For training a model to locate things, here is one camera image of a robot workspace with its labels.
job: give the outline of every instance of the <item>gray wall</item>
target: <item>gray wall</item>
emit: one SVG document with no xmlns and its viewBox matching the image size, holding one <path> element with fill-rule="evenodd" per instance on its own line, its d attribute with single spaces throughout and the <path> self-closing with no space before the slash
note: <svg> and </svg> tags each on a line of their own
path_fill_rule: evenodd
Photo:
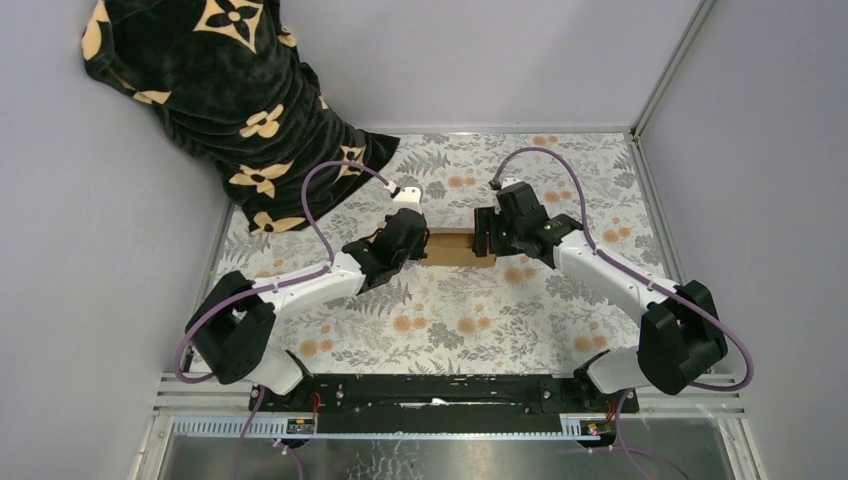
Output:
<svg viewBox="0 0 848 480">
<path fill-rule="evenodd" d="M 0 478 L 126 478 L 224 196 L 150 112 L 85 76 L 93 0 L 0 29 Z"/>
<path fill-rule="evenodd" d="M 844 0 L 719 2 L 643 138 L 686 274 L 754 354 L 772 479 L 848 469 L 847 22 Z"/>
<path fill-rule="evenodd" d="M 631 125 L 698 0 L 283 0 L 327 103 L 363 127 Z"/>
</svg>

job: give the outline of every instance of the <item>black blanket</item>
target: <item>black blanket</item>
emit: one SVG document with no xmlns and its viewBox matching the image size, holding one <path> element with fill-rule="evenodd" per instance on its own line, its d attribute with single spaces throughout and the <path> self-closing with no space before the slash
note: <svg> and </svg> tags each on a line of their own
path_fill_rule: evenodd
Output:
<svg viewBox="0 0 848 480">
<path fill-rule="evenodd" d="M 279 10 L 279 0 L 100 0 L 82 39 L 86 72 L 150 105 L 172 141 L 213 162 L 256 233 L 306 226 L 300 187 L 313 166 L 379 170 L 398 143 L 327 107 Z M 315 217 L 366 180 L 347 167 L 316 175 Z"/>
</svg>

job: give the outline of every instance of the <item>floral tablecloth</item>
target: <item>floral tablecloth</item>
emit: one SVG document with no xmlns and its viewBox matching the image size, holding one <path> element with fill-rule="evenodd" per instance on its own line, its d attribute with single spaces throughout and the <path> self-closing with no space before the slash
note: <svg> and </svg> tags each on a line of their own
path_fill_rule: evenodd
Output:
<svg viewBox="0 0 848 480">
<path fill-rule="evenodd" d="M 551 148 L 577 170 L 588 196 L 589 227 L 626 258 L 663 274 L 636 174 L 622 134 L 404 135 L 386 177 L 423 191 L 430 226 L 471 227 L 473 209 L 493 205 L 487 187 L 500 160 L 528 145 Z M 555 160 L 526 153 L 506 172 L 527 181 L 553 216 L 578 217 L 577 195 Z M 387 212 L 373 181 L 319 221 L 331 243 L 372 233 Z M 323 260 L 311 229 L 251 235 L 235 212 L 212 274 L 248 278 Z M 291 349 L 312 372 L 571 372 L 598 351 L 635 344 L 633 322 L 569 275 L 526 257 L 494 268 L 407 265 L 391 282 L 278 320 L 269 348 Z M 208 371 L 196 358 L 192 371 Z"/>
</svg>

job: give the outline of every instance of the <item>cardboard box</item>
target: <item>cardboard box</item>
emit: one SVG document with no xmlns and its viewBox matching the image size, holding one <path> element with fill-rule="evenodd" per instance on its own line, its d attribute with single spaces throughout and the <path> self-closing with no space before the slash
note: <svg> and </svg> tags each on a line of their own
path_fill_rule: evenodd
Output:
<svg viewBox="0 0 848 480">
<path fill-rule="evenodd" d="M 421 265 L 442 267 L 494 267 L 497 257 L 477 257 L 471 251 L 473 228 L 430 228 L 430 240 Z"/>
</svg>

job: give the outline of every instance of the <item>reflective floor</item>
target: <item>reflective floor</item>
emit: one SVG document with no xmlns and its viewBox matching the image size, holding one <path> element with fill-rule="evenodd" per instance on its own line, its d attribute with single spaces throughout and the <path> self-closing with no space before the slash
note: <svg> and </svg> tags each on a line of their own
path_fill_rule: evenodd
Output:
<svg viewBox="0 0 848 480">
<path fill-rule="evenodd" d="M 678 462 L 692 480 L 732 479 L 724 443 L 709 420 L 628 420 L 627 443 L 655 450 Z M 236 445 L 231 438 L 174 437 L 163 480 L 229 479 Z M 622 452 L 569 454 L 574 442 L 427 440 L 313 440 L 298 449 L 307 479 L 638 479 Z M 640 457 L 653 478 L 683 478 L 660 461 Z M 292 458 L 267 440 L 248 440 L 240 480 L 296 479 Z"/>
</svg>

